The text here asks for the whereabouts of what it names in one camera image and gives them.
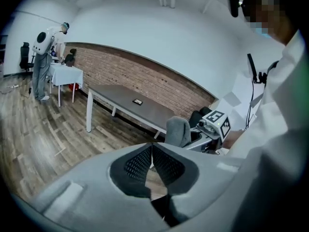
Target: gray table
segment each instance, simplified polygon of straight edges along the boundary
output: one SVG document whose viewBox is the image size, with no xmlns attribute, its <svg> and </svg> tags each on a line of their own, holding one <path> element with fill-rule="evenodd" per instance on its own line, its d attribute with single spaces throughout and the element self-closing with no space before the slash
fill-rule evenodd
<svg viewBox="0 0 309 232">
<path fill-rule="evenodd" d="M 89 87 L 86 117 L 87 132 L 91 131 L 93 95 L 114 107 L 112 116 L 115 115 L 118 109 L 140 122 L 155 128 L 157 133 L 154 138 L 157 138 L 160 132 L 166 134 L 166 122 L 175 115 L 169 108 L 127 87 L 121 85 L 95 85 Z M 133 102 L 135 99 L 142 101 L 142 105 L 135 104 Z"/>
</svg>

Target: face mask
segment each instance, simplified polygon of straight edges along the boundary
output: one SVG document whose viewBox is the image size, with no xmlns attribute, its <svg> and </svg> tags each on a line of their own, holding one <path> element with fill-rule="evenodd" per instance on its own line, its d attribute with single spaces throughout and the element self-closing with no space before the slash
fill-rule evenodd
<svg viewBox="0 0 309 232">
<path fill-rule="evenodd" d="M 265 33 L 263 28 L 255 28 L 255 32 L 259 35 L 266 37 L 266 38 L 271 38 L 267 33 Z"/>
</svg>

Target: wooden floor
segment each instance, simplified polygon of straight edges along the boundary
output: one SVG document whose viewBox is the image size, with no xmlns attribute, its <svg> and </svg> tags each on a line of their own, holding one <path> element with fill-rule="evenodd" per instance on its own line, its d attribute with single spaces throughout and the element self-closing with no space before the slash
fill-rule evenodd
<svg viewBox="0 0 309 232">
<path fill-rule="evenodd" d="M 26 201 L 84 159 L 154 141 L 96 104 L 88 133 L 85 96 L 76 92 L 72 103 L 72 92 L 65 88 L 58 107 L 55 87 L 51 99 L 40 103 L 32 93 L 25 97 L 29 80 L 7 77 L 0 84 L 0 170 L 10 191 Z M 15 84 L 20 87 L 7 87 Z M 153 199 L 166 194 L 153 171 L 148 172 L 146 186 Z"/>
</svg>

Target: vr headset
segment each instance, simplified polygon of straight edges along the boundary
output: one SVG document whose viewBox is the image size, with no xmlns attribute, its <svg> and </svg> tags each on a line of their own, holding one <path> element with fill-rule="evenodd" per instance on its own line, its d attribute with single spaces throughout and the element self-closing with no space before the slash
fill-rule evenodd
<svg viewBox="0 0 309 232">
<path fill-rule="evenodd" d="M 238 8 L 241 7 L 245 17 L 250 14 L 250 5 L 254 3 L 254 0 L 227 0 L 228 8 L 233 17 L 238 16 Z"/>
</svg>

